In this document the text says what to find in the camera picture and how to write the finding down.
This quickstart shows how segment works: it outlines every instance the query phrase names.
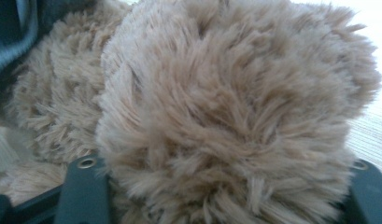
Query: stuffed animal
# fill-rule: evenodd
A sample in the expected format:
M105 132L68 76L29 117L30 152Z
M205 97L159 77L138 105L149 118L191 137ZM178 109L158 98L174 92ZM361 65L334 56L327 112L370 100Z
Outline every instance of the stuffed animal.
M287 0L99 1L13 72L1 119L35 158L0 174L20 203L91 153L119 223L328 223L373 100L375 48L345 7Z

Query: plush toy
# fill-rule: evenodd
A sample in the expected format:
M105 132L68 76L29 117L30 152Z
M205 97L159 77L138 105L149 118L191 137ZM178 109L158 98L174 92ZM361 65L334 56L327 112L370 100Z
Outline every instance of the plush toy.
M20 203L98 153L122 223L326 223L347 194L348 121L374 47L348 8L286 0L99 1L13 72L1 120L35 158L0 174Z

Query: shaggy fabric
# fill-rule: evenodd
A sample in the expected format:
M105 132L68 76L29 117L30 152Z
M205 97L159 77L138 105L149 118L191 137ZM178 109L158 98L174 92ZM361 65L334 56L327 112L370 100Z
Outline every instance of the shaggy fabric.
M129 9L105 0L67 15L18 67L7 121L33 135L40 162L2 174L0 192L24 201L99 152L118 222L336 218L354 161L347 121L380 80L352 12L286 0Z
M324 223L378 87L347 8L144 1L105 47L100 153L122 222Z

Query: tan faux fur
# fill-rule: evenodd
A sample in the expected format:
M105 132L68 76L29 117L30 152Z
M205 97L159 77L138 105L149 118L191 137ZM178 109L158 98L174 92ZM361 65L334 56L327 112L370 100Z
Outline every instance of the tan faux fur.
M122 222L335 217L353 162L347 119L379 81L351 16L288 1L136 6L103 53L97 129L108 170L138 209Z
M19 203L99 152L121 223L335 218L354 161L347 121L380 80L352 12L286 0L129 9L102 0L67 15L16 70L7 118L45 162L8 171L0 191Z

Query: grommet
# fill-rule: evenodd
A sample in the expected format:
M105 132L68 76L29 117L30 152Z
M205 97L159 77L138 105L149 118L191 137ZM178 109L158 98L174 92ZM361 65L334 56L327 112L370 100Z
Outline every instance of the grommet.
M87 158L85 160L82 160L78 162L78 168L79 169L88 169L93 167L97 163L96 158Z
M353 164L353 168L357 170L368 170L368 165L363 161L355 161Z

